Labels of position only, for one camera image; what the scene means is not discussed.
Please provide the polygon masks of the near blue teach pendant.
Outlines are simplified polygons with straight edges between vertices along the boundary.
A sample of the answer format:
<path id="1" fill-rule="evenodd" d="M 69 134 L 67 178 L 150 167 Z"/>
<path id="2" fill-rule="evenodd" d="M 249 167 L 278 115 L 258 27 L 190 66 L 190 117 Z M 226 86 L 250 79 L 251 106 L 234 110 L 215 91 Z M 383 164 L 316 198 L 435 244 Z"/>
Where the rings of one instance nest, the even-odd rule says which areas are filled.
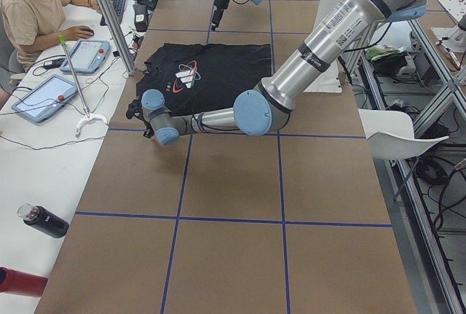
<path id="1" fill-rule="evenodd" d="M 41 123 L 52 117 L 76 93 L 74 82 L 52 75 L 11 105 L 11 110 L 30 122 Z"/>

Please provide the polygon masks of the black graphic t-shirt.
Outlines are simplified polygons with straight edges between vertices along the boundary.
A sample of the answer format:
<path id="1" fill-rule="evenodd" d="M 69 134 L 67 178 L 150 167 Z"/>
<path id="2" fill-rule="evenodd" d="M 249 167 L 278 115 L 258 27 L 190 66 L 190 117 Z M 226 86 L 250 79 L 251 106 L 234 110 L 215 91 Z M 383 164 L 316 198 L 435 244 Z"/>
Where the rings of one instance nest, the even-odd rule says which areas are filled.
<path id="1" fill-rule="evenodd" d="M 272 75 L 269 44 L 164 44 L 145 62 L 126 117 L 142 119 L 141 98 L 156 89 L 173 116 L 233 106 L 236 97 Z"/>

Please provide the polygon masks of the black keyboard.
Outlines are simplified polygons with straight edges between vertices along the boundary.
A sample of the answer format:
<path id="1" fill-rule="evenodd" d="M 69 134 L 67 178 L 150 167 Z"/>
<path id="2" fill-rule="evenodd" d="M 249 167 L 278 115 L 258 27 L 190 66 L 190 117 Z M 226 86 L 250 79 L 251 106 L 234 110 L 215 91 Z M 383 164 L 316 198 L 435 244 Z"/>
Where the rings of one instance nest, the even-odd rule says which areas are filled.
<path id="1" fill-rule="evenodd" d="M 112 7 L 114 9 L 114 12 L 116 14 L 116 18 L 118 20 L 118 23 L 121 24 L 123 20 L 123 16 L 125 13 L 125 8 L 127 5 L 127 0 L 111 0 Z"/>

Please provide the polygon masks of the far blue teach pendant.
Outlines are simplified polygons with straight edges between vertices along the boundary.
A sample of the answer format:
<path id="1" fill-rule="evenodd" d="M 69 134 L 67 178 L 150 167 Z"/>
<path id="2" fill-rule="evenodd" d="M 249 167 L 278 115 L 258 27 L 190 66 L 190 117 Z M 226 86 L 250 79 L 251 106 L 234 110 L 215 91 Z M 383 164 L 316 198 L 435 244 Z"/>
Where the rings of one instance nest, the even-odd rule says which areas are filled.
<path id="1" fill-rule="evenodd" d="M 94 74 L 111 51 L 111 45 L 105 40 L 80 39 L 71 50 L 66 50 L 77 74 Z"/>

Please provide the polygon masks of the white reacher grabber stick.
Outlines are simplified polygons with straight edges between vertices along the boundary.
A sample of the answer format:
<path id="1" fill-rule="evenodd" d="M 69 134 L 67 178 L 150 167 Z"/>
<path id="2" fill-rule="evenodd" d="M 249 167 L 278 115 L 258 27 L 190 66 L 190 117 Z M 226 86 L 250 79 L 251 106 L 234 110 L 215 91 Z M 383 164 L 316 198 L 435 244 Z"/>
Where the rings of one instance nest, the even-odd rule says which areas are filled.
<path id="1" fill-rule="evenodd" d="M 71 56 L 70 56 L 70 54 L 69 54 L 69 52 L 67 50 L 67 47 L 66 47 L 66 39 L 65 39 L 64 35 L 61 35 L 61 34 L 58 35 L 58 38 L 59 38 L 59 41 L 60 41 L 60 45 L 62 46 L 63 51 L 64 51 L 64 53 L 66 55 L 66 61 L 67 61 L 67 64 L 68 64 L 68 66 L 70 68 L 71 75 L 72 75 L 72 77 L 74 79 L 74 83 L 76 85 L 76 88 L 77 88 L 77 91 L 78 91 L 78 94 L 79 94 L 79 98 L 80 98 L 80 100 L 82 102 L 82 107 L 83 107 L 83 111 L 84 111 L 84 116 L 78 121 L 78 123 L 76 125 L 75 137 L 78 138 L 80 136 L 82 127 L 84 125 L 86 125 L 88 122 L 91 122 L 93 120 L 100 120 L 105 125 L 108 125 L 108 120 L 102 114 L 96 114 L 96 113 L 92 113 L 90 111 L 89 106 L 87 105 L 87 102 L 84 99 L 84 95 L 83 95 L 83 92 L 82 92 L 78 77 L 77 77 L 76 72 L 74 70 L 74 67 L 72 65 Z"/>

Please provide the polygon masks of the black water bottle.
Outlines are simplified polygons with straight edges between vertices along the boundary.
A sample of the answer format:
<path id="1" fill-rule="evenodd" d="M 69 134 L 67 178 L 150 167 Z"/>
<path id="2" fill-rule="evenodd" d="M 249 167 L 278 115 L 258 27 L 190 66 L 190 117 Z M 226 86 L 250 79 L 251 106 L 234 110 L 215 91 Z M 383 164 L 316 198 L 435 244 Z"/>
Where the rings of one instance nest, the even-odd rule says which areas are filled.
<path id="1" fill-rule="evenodd" d="M 67 221 L 40 205 L 25 203 L 18 208 L 17 215 L 23 220 L 24 224 L 52 238 L 64 237 L 69 228 Z"/>

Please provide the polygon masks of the black computer mouse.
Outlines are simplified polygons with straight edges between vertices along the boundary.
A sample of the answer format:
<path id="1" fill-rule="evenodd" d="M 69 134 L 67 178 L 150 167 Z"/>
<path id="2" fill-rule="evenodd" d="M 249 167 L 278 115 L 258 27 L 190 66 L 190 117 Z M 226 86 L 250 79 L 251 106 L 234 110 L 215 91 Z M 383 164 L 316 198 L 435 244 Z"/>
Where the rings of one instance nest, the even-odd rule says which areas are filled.
<path id="1" fill-rule="evenodd" d="M 88 33 L 90 36 L 93 36 L 95 34 L 95 32 L 91 29 L 91 28 L 82 28 L 81 29 L 81 32 L 86 32 Z"/>

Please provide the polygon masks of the blue teach pendant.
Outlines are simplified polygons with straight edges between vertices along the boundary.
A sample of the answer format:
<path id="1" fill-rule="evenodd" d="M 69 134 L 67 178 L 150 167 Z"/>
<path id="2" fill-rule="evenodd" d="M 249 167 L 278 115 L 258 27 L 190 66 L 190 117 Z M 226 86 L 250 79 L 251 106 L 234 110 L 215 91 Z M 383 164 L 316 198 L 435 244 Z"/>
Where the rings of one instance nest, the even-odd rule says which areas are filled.
<path id="1" fill-rule="evenodd" d="M 94 74 L 111 51 L 111 45 L 105 40 L 80 39 L 71 50 L 66 50 L 77 74 Z"/>
<path id="2" fill-rule="evenodd" d="M 74 82 L 52 75 L 11 105 L 11 110 L 30 122 L 41 123 L 52 117 L 76 93 Z"/>

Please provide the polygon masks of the black device with label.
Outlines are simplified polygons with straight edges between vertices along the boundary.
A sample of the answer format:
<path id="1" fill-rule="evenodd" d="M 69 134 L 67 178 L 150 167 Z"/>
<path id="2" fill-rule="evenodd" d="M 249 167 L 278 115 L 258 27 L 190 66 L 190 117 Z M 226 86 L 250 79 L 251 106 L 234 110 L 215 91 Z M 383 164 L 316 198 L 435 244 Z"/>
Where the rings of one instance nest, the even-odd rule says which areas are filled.
<path id="1" fill-rule="evenodd" d="M 137 32 L 146 32 L 149 26 L 149 14 L 146 5 L 134 4 L 134 26 Z"/>

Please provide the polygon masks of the red bottle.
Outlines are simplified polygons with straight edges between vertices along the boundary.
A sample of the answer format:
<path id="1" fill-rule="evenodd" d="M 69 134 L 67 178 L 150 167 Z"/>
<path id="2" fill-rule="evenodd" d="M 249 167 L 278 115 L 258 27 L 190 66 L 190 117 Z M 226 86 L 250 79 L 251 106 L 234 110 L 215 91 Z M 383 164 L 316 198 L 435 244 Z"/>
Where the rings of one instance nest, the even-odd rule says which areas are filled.
<path id="1" fill-rule="evenodd" d="M 1 293 L 41 297 L 47 282 L 42 276 L 1 267 Z"/>

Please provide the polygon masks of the aluminium frame post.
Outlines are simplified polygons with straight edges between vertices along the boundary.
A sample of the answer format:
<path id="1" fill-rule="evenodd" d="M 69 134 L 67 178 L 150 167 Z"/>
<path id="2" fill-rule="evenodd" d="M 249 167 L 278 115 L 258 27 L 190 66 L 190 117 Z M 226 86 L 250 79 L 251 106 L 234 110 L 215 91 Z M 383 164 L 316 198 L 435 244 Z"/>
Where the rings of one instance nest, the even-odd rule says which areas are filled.
<path id="1" fill-rule="evenodd" d="M 132 55 L 130 54 L 129 47 L 127 46 L 121 25 L 114 11 L 113 4 L 111 3 L 111 0 L 98 0 L 98 3 L 102 15 L 107 23 L 107 27 L 110 30 L 111 37 L 116 45 L 116 49 L 119 52 L 119 56 L 125 65 L 128 75 L 132 76 L 135 73 L 135 63 Z"/>

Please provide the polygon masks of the person in beige shirt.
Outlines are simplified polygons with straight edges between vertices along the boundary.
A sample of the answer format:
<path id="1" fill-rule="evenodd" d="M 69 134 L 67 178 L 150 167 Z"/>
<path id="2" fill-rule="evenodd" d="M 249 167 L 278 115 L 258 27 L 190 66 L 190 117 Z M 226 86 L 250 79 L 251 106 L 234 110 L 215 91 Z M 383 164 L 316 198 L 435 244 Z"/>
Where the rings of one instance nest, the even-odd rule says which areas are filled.
<path id="1" fill-rule="evenodd" d="M 17 61 L 28 70 L 41 53 L 60 43 L 58 35 L 66 40 L 89 39 L 81 32 L 86 25 L 75 25 L 65 30 L 63 8 L 69 4 L 99 10 L 97 0 L 1 0 L 1 13 L 6 35 L 17 51 Z"/>

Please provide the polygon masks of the green white cloth bundle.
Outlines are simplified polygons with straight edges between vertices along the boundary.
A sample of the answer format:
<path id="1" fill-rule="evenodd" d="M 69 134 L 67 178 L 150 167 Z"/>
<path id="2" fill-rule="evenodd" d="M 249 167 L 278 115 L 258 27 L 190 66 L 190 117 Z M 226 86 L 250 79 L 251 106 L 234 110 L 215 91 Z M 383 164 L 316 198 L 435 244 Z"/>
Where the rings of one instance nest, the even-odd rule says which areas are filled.
<path id="1" fill-rule="evenodd" d="M 389 45 L 380 45 L 377 44 L 373 47 L 370 47 L 365 52 L 365 58 L 367 61 L 373 63 L 382 58 L 386 58 L 393 55 L 405 55 L 406 46 L 403 47 L 393 47 Z"/>

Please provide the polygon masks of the white plastic chair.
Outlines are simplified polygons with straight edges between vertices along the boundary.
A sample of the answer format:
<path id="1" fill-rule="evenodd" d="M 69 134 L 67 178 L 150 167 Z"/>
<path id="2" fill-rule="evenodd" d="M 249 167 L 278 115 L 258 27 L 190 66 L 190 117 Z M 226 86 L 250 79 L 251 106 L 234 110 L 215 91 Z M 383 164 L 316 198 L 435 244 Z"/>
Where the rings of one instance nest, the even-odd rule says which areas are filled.
<path id="1" fill-rule="evenodd" d="M 359 109 L 360 120 L 372 157 L 404 160 L 424 154 L 449 136 L 418 139 L 409 115 L 401 111 Z"/>

